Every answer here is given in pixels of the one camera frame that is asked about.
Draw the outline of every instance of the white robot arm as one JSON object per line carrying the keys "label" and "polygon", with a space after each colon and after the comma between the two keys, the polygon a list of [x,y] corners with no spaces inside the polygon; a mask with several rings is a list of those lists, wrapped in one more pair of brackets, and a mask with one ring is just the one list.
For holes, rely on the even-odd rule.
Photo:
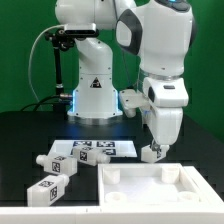
{"label": "white robot arm", "polygon": [[153,143],[142,160],[156,162],[176,142],[188,95],[181,78],[184,58],[195,35],[194,17],[186,0],[151,0],[123,12],[117,23],[120,46],[141,58],[138,91],[120,92],[128,117],[142,112]]}
{"label": "white robot arm", "polygon": [[114,29],[117,17],[136,7],[134,0],[58,0],[56,16],[65,32],[78,33],[79,84],[73,92],[69,120],[84,124],[108,124],[122,115],[118,93],[112,85],[113,54],[109,46],[85,34],[96,29]]}

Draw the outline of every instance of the robot logo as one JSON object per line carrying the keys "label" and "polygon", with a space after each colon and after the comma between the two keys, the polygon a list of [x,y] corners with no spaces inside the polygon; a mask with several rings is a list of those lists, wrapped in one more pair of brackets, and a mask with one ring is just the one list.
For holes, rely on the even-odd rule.
{"label": "robot logo", "polygon": [[92,83],[92,85],[90,86],[90,88],[102,88],[99,79],[96,77]]}

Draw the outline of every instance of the green wall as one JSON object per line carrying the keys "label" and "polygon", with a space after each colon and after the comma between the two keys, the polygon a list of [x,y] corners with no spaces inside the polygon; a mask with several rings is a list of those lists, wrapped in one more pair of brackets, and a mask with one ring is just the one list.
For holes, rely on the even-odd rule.
{"label": "green wall", "polygon": [[[0,112],[20,110],[35,102],[28,85],[29,54],[35,38],[56,25],[56,0],[7,0],[0,7]],[[138,5],[147,0],[136,0]],[[185,113],[224,141],[224,1],[189,0],[198,26],[197,38],[185,60],[185,84],[190,104]],[[100,39],[114,51],[114,78],[117,89],[127,86],[121,51],[114,33],[103,31]],[[125,55],[131,82],[135,82],[139,59]],[[71,92],[78,81],[77,51],[62,53],[64,85]],[[33,61],[33,85],[43,98],[54,94],[54,58],[51,44],[39,42]]]}

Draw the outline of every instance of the black tabletop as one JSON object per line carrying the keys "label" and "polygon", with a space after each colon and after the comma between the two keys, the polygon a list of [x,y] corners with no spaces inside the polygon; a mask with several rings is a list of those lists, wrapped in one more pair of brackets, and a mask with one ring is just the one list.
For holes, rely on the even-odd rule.
{"label": "black tabletop", "polygon": [[[140,115],[106,126],[67,121],[53,112],[4,112],[0,114],[0,206],[27,206],[28,187],[49,173],[36,164],[48,154],[55,140],[132,140],[138,158],[113,158],[112,163],[139,163],[141,147],[151,143]],[[160,162],[195,166],[224,199],[224,144],[184,116],[177,142]],[[54,206],[98,205],[97,167],[78,164],[65,195]]]}

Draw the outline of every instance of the white plastic container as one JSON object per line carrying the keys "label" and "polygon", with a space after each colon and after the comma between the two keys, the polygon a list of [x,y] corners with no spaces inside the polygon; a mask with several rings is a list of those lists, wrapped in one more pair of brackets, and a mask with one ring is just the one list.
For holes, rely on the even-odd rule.
{"label": "white plastic container", "polygon": [[191,167],[181,164],[98,165],[100,206],[220,205],[222,200]]}
{"label": "white plastic container", "polygon": [[27,189],[28,207],[48,207],[62,197],[69,177],[62,174],[48,176]]}
{"label": "white plastic container", "polygon": [[85,145],[75,146],[73,156],[81,163],[96,166],[99,163],[110,163],[110,157],[100,149]]}
{"label": "white plastic container", "polygon": [[76,158],[64,157],[57,154],[51,156],[39,155],[36,162],[44,167],[45,172],[57,175],[65,174],[69,177],[77,173]]}

